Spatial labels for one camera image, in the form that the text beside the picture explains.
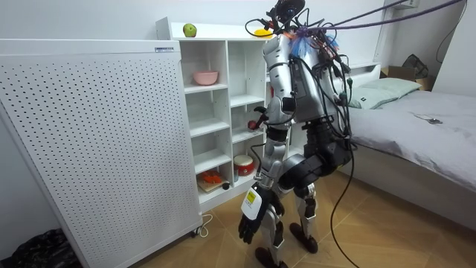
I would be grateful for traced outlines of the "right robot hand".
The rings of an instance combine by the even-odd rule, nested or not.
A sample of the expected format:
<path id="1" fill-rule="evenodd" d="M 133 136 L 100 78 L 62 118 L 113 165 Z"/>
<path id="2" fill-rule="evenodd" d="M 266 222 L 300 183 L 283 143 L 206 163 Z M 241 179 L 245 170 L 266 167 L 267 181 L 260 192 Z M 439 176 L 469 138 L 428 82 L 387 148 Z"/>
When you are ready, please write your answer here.
<path id="1" fill-rule="evenodd" d="M 251 122 L 248 126 L 251 130 L 258 130 L 262 124 L 268 120 L 268 116 L 266 115 L 267 109 L 264 106 L 257 106 L 254 108 L 254 111 L 260 113 L 260 117 L 257 121 Z"/>

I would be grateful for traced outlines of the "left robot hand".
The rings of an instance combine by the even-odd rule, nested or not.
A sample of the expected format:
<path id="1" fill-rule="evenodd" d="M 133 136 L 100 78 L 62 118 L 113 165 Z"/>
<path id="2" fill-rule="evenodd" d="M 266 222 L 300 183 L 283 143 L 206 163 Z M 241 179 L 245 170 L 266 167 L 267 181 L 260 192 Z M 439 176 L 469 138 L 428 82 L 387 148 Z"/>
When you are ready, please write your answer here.
<path id="1" fill-rule="evenodd" d="M 242 202 L 242 218 L 239 222 L 239 238 L 244 243 L 251 244 L 253 236 L 261 227 L 266 212 L 272 207 L 272 213 L 278 217 L 284 214 L 284 207 L 278 195 L 269 188 L 254 183 L 246 193 Z"/>

